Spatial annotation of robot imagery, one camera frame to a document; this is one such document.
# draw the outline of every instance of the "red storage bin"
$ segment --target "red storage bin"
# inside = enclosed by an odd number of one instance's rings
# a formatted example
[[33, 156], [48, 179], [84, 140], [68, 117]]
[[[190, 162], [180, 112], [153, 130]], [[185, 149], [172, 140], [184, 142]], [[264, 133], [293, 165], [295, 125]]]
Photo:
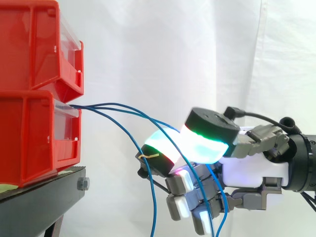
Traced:
[[0, 0], [0, 89], [83, 95], [83, 44], [54, 0]]
[[22, 187], [80, 161], [81, 112], [48, 91], [0, 91], [0, 184]]

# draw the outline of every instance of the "black tube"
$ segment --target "black tube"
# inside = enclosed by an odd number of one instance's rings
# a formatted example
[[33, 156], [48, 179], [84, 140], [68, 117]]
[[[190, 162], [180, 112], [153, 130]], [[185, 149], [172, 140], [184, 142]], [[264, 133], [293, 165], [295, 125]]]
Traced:
[[171, 194], [171, 192], [164, 185], [160, 184], [156, 180], [154, 180], [154, 184], [161, 190], [165, 191], [166, 193]]

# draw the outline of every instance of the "glowing light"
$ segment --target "glowing light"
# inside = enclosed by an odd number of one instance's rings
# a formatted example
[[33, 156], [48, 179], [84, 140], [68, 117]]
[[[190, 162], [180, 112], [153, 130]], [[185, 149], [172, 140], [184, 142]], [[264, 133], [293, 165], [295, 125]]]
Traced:
[[[171, 139], [180, 147], [181, 146], [181, 135], [177, 131], [171, 128], [164, 128], [164, 131], [171, 137]], [[179, 152], [169, 141], [169, 139], [160, 131], [156, 131], [151, 137], [149, 137], [146, 142], [146, 145], [149, 145], [156, 150], [163, 153], [166, 157], [169, 158], [173, 163], [176, 163], [180, 157]]]
[[189, 130], [185, 125], [181, 129], [181, 135], [186, 157], [196, 163], [216, 163], [228, 149], [227, 144], [204, 138]]

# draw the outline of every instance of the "blue cable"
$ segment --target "blue cable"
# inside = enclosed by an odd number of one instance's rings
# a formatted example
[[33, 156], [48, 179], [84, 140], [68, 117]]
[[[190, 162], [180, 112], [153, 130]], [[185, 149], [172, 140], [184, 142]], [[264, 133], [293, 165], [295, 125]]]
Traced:
[[123, 105], [123, 104], [119, 104], [119, 103], [102, 103], [102, 104], [96, 104], [96, 105], [89, 105], [88, 108], [91, 107], [100, 107], [100, 106], [107, 106], [107, 105], [113, 105], [113, 106], [121, 106], [133, 111], [136, 111], [138, 113], [140, 113], [141, 115], [143, 115], [144, 117], [146, 117], [148, 120], [150, 120], [157, 128], [159, 128], [162, 133], [169, 139], [169, 141], [173, 144], [173, 146], [177, 149], [177, 151], [180, 153], [180, 155], [182, 156], [182, 158], [184, 159], [184, 161], [187, 163], [188, 167], [190, 168], [190, 170], [192, 171], [192, 173], [194, 174], [197, 183], [201, 189], [202, 195], [203, 195], [203, 200], [204, 200], [204, 204], [206, 206], [207, 209], [207, 214], [208, 214], [208, 218], [210, 220], [210, 224], [211, 224], [211, 230], [212, 230], [212, 236], [214, 237], [214, 227], [213, 227], [213, 218], [212, 218], [212, 214], [211, 214], [211, 208], [210, 205], [207, 201], [207, 197], [205, 194], [205, 190], [203, 188], [203, 184], [201, 182], [201, 180], [199, 179], [198, 174], [196, 173], [196, 171], [193, 169], [192, 165], [190, 164], [190, 162], [188, 161], [188, 159], [183, 155], [183, 153], [181, 152], [181, 150], [179, 149], [179, 147], [177, 146], [177, 144], [175, 144], [175, 142], [171, 139], [171, 137], [163, 130], [163, 128], [161, 126], [159, 126], [159, 124], [157, 124], [151, 117], [149, 117], [147, 114], [145, 114], [144, 112], [133, 108], [131, 106], [127, 106], [127, 105]]
[[[139, 113], [135, 113], [135, 112], [132, 112], [132, 111], [128, 111], [128, 110], [120, 110], [120, 109], [108, 108], [108, 107], [98, 107], [97, 109], [98, 109], [98, 110], [113, 110], [113, 111], [118, 111], [118, 112], [127, 113], [127, 114], [131, 114], [131, 115], [136, 115], [136, 116], [139, 116], [139, 117], [142, 117], [142, 118], [145, 118], [145, 119], [146, 119], [145, 116], [143, 116], [143, 115], [141, 115], [141, 114], [139, 114]], [[177, 132], [180, 133], [180, 131], [179, 131], [178, 129], [176, 129], [175, 127], [169, 125], [168, 123], [159, 121], [159, 120], [154, 119], [154, 118], [153, 118], [153, 120], [154, 120], [155, 122], [157, 122], [157, 123], [160, 123], [160, 124], [162, 124], [162, 125], [164, 125], [164, 126], [166, 126], [166, 127], [169, 127], [169, 128], [171, 128], [171, 129], [173, 129], [173, 130], [175, 130], [175, 131], [177, 131]]]
[[227, 218], [227, 213], [228, 213], [228, 201], [227, 201], [226, 194], [224, 193], [224, 190], [223, 190], [223, 188], [222, 188], [220, 182], [218, 181], [216, 175], [214, 174], [212, 168], [209, 166], [209, 164], [207, 164], [206, 167], [207, 167], [207, 169], [209, 170], [209, 172], [211, 173], [211, 175], [213, 176], [214, 181], [215, 181], [215, 183], [217, 184], [219, 191], [221, 191], [222, 197], [223, 197], [223, 199], [224, 199], [224, 207], [225, 207], [225, 210], [224, 210], [224, 211], [225, 211], [225, 214], [224, 214], [223, 220], [222, 220], [220, 226], [218, 227], [218, 230], [217, 230], [217, 233], [216, 233], [216, 237], [218, 237], [218, 236], [219, 236], [219, 233], [221, 232], [221, 229], [222, 229], [222, 227], [223, 227], [223, 225], [224, 225], [224, 223], [225, 223], [225, 221], [226, 221], [226, 218]]
[[[100, 112], [100, 111], [97, 111], [96, 109], [93, 109], [93, 108], [90, 108], [90, 107], [87, 107], [87, 106], [79, 106], [79, 105], [76, 105], [74, 106], [78, 109], [85, 109], [85, 110], [90, 110], [90, 111], [93, 111], [97, 114], [100, 114], [106, 118], [108, 118], [109, 120], [111, 120], [113, 123], [115, 123], [117, 126], [119, 126], [128, 136], [129, 138], [132, 140], [132, 142], [134, 143], [135, 147], [137, 148], [138, 152], [140, 154], [144, 154], [142, 149], [140, 148], [140, 146], [137, 144], [137, 142], [135, 141], [135, 139], [133, 138], [133, 136], [119, 123], [117, 122], [114, 118]], [[156, 229], [156, 222], [157, 222], [157, 201], [156, 201], [156, 194], [155, 194], [155, 189], [154, 189], [154, 180], [153, 180], [153, 176], [152, 176], [152, 173], [150, 171], [150, 167], [148, 165], [148, 162], [146, 160], [146, 158], [143, 158], [144, 162], [145, 162], [145, 165], [146, 165], [146, 168], [147, 168], [147, 172], [148, 172], [148, 176], [149, 176], [149, 179], [150, 179], [150, 186], [151, 186], [151, 189], [152, 189], [152, 196], [153, 196], [153, 203], [154, 203], [154, 219], [153, 219], [153, 226], [152, 226], [152, 231], [151, 231], [151, 234], [150, 236], [151, 237], [154, 237], [154, 234], [155, 234], [155, 229]]]

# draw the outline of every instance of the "white backdrop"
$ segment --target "white backdrop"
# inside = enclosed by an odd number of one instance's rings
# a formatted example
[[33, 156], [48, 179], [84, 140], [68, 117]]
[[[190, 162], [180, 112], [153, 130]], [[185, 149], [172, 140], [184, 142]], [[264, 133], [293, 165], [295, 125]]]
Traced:
[[[232, 105], [295, 118], [316, 134], [316, 15], [312, 0], [59, 0], [84, 42], [85, 105], [120, 102], [178, 128], [192, 106]], [[155, 128], [109, 113], [143, 144]], [[261, 121], [247, 119], [247, 125]], [[61, 237], [148, 237], [153, 204], [137, 153], [114, 124], [83, 112], [82, 156], [91, 187], [64, 217]], [[158, 199], [157, 237], [197, 236]], [[221, 236], [313, 236], [314, 213], [298, 194], [266, 212], [234, 210]]]

